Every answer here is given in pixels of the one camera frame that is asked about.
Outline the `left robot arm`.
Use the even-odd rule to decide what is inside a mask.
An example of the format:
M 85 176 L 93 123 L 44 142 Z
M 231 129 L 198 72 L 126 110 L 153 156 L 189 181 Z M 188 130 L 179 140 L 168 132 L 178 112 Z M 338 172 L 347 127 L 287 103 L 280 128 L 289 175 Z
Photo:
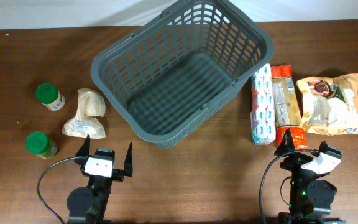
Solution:
M 115 152 L 98 148 L 90 154 L 89 136 L 75 154 L 75 163 L 81 173 L 89 178 L 85 187 L 71 191 L 67 198 L 68 223 L 100 224 L 112 223 L 104 218 L 113 182 L 123 182 L 133 175 L 132 144 L 129 144 L 123 169 L 115 169 Z

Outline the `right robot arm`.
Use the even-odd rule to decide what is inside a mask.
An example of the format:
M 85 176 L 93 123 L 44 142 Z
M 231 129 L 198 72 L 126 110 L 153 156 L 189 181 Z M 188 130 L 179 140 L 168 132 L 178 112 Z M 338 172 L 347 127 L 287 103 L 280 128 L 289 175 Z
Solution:
M 310 150 L 310 155 L 295 149 L 288 129 L 275 156 L 284 160 L 280 167 L 291 172 L 289 212 L 278 214 L 279 223 L 345 223 L 339 218 L 328 218 L 337 188 L 322 177 L 341 163 L 341 151 L 323 141 L 319 149 Z

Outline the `grey plastic shopping basket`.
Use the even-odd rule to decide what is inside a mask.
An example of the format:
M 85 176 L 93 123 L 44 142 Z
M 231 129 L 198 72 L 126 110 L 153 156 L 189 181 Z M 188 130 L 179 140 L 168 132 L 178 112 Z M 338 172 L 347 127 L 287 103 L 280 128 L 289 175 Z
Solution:
M 229 1 L 177 1 L 100 52 L 94 84 L 141 139 L 170 148 L 229 103 L 273 56 Z

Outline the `orange coffee sachet bag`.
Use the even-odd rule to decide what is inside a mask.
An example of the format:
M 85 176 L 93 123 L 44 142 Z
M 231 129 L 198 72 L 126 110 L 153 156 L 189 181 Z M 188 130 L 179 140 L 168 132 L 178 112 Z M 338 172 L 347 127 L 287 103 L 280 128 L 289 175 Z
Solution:
M 296 82 L 302 94 L 300 128 L 327 136 L 358 134 L 358 73 Z

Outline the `beige paper bag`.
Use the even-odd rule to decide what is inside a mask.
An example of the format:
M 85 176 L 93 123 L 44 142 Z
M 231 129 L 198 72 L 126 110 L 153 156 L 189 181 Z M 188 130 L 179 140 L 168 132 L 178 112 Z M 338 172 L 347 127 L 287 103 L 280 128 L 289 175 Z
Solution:
M 62 133 L 67 136 L 102 139 L 106 137 L 104 126 L 97 119 L 103 117 L 106 112 L 104 98 L 90 88 L 78 90 L 78 106 L 76 114 L 69 119 L 62 128 Z

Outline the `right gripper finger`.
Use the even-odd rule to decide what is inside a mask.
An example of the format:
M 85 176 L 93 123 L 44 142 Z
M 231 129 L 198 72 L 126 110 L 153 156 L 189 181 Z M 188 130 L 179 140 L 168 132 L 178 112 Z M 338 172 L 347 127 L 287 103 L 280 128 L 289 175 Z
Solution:
M 281 143 L 278 145 L 274 155 L 281 156 L 288 152 L 295 151 L 295 145 L 293 142 L 293 137 L 291 135 L 291 130 L 287 129 L 283 135 Z
M 327 144 L 326 141 L 322 141 L 321 144 L 319 145 L 319 149 L 318 149 L 319 152 L 332 152 L 333 149 L 331 146 L 329 146 Z

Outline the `orange biscuit packet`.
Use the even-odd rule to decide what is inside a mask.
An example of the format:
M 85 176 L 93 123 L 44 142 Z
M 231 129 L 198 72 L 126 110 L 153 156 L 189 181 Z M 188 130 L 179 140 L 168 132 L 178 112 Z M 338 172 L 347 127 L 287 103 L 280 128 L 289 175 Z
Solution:
M 301 114 L 295 93 L 295 85 L 289 63 L 273 66 L 272 86 L 275 107 L 276 140 L 280 144 L 289 129 L 296 149 L 307 149 L 309 145 L 304 129 L 300 128 Z

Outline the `tissue multipack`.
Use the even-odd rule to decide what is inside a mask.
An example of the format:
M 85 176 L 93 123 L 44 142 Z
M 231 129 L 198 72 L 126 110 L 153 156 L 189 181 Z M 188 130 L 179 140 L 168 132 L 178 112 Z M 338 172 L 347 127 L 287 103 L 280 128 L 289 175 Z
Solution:
M 251 76 L 251 129 L 255 145 L 269 145 L 276 140 L 272 71 L 269 63 Z

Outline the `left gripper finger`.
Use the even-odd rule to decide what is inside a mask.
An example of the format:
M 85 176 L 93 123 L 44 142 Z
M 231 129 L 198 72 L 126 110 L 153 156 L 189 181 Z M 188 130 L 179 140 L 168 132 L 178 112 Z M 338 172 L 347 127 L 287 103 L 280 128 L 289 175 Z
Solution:
M 133 175 L 133 161 L 132 161 L 132 142 L 130 142 L 126 158 L 124 161 L 124 175 L 127 177 L 132 177 Z
M 76 157 L 87 157 L 90 154 L 90 135 L 87 135 L 83 145 L 79 148 L 77 153 L 75 154 Z

